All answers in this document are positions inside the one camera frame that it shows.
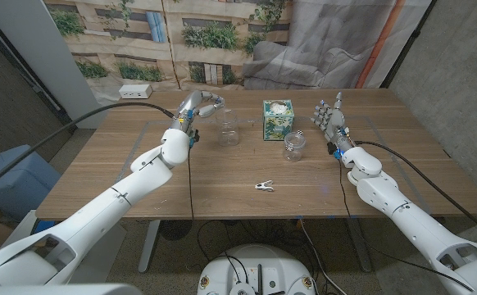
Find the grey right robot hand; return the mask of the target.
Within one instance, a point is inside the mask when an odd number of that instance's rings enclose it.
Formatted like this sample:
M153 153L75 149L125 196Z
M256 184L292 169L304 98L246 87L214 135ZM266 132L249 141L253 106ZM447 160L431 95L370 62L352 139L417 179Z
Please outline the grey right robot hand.
M320 104L315 106L311 118L311 121L324 133L328 153L337 159L354 147L354 143L348 138L348 127L340 110L342 98L343 95L339 92L333 107L321 100Z

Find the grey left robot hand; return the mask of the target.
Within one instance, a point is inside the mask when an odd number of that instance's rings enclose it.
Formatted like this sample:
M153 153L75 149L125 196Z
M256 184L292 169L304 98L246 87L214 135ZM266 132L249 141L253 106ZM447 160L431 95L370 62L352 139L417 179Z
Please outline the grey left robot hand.
M180 103L170 127L189 134L195 116L207 118L224 106L225 100L220 95L195 90Z

